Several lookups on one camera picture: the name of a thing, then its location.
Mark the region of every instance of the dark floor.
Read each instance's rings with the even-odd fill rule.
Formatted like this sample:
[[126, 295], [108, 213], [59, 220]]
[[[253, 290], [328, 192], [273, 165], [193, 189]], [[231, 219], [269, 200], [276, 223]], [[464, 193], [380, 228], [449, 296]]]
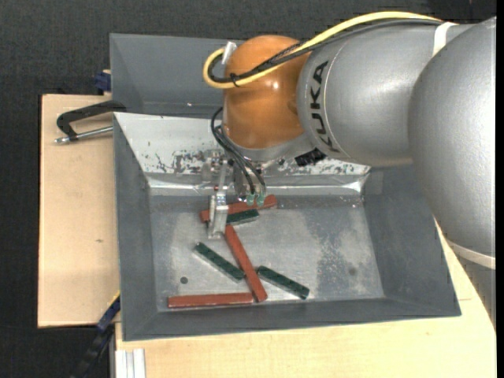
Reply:
[[[0, 377], [67, 376], [94, 335], [36, 329], [39, 94], [96, 94], [110, 32], [307, 38], [378, 9], [464, 22], [497, 11], [496, 0], [0, 0]], [[92, 376], [107, 376], [106, 360]]]

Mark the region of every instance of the wooden table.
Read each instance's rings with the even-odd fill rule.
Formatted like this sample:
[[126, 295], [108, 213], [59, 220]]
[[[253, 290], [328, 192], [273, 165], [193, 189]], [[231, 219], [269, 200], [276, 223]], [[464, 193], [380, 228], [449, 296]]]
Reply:
[[[40, 327], [95, 323], [118, 288], [112, 138], [52, 143], [62, 135], [59, 113], [106, 99], [43, 97]], [[123, 342], [117, 323], [115, 346], [145, 349], [148, 378], [496, 376], [493, 326], [446, 242], [443, 249], [460, 317], [140, 342]], [[67, 307], [69, 295], [79, 306]]]

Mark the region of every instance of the red wooden bar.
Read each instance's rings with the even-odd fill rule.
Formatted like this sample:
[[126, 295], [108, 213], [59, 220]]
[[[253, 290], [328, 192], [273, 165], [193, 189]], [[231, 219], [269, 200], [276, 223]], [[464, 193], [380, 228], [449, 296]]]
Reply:
[[243, 248], [242, 242], [239, 240], [238, 235], [236, 234], [236, 231], [232, 225], [226, 225], [224, 237], [226, 238], [226, 242], [228, 243], [233, 256], [238, 262], [240, 268], [242, 268], [243, 272], [245, 273], [246, 281], [249, 285], [250, 290], [252, 291], [252, 294], [254, 294], [256, 301], [265, 301], [268, 298], [268, 294], [266, 294], [266, 290], [262, 286], [262, 283], [259, 280], [259, 276], [255, 272], [255, 269], [245, 252], [245, 248]]
[[252, 302], [254, 302], [254, 297], [251, 293], [178, 295], [168, 298], [168, 307], [232, 306], [237, 304], [251, 304]]
[[[265, 202], [262, 206], [258, 206], [255, 203], [252, 206], [248, 206], [245, 202], [237, 202], [228, 205], [228, 214], [240, 213], [242, 211], [247, 211], [250, 209], [269, 209], [270, 207], [276, 206], [276, 197], [275, 195], [266, 196]], [[206, 223], [210, 221], [210, 211], [203, 210], [199, 214], [199, 218], [202, 223]]]

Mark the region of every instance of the gray metal tray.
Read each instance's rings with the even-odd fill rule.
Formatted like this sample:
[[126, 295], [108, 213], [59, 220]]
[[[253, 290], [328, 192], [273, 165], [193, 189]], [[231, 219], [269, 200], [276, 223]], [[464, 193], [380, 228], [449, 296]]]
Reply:
[[[269, 299], [261, 304], [168, 309], [171, 295], [247, 290], [192, 252], [203, 241], [232, 261], [198, 219], [217, 182], [217, 174], [202, 177], [202, 165], [219, 150], [207, 118], [222, 100], [200, 71], [222, 44], [111, 37], [113, 96], [130, 112], [114, 117], [124, 339], [459, 315], [413, 170], [336, 160], [270, 163], [264, 175], [278, 207], [236, 228], [253, 264], [306, 285], [307, 300], [264, 283]], [[228, 193], [232, 202], [232, 185]]]

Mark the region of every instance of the metal clamp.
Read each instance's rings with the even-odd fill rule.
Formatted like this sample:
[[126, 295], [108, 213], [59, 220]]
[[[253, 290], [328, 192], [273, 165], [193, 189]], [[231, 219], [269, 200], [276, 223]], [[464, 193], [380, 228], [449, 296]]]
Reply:
[[97, 105], [86, 106], [80, 109], [74, 109], [69, 112], [62, 113], [56, 120], [56, 125], [60, 130], [66, 134], [66, 137], [60, 137], [55, 139], [55, 143], [68, 143], [74, 142], [85, 137], [91, 137], [93, 135], [99, 135], [106, 132], [111, 132], [113, 130], [112, 126], [107, 128], [100, 128], [96, 130], [91, 130], [84, 133], [76, 133], [70, 125], [71, 122], [76, 122], [78, 120], [87, 119], [88, 117], [95, 117], [103, 113], [108, 112], [127, 112], [126, 107], [118, 101], [107, 101], [102, 102]]

